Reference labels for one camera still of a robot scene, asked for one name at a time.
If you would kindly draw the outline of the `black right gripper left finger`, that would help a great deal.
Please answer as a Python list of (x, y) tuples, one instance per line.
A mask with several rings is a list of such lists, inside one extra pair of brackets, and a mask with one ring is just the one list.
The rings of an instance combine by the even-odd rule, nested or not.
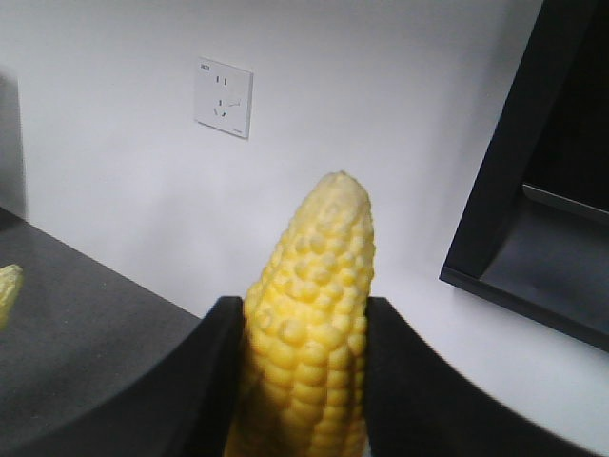
[(242, 299), (219, 298), (187, 338), (136, 382), (12, 455), (223, 455), (242, 330)]

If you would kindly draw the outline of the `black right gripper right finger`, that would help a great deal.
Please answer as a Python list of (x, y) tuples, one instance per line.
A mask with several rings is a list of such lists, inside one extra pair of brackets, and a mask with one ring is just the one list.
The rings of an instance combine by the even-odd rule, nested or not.
[(366, 304), (364, 416), (375, 456), (588, 456), (451, 367), (385, 298)]

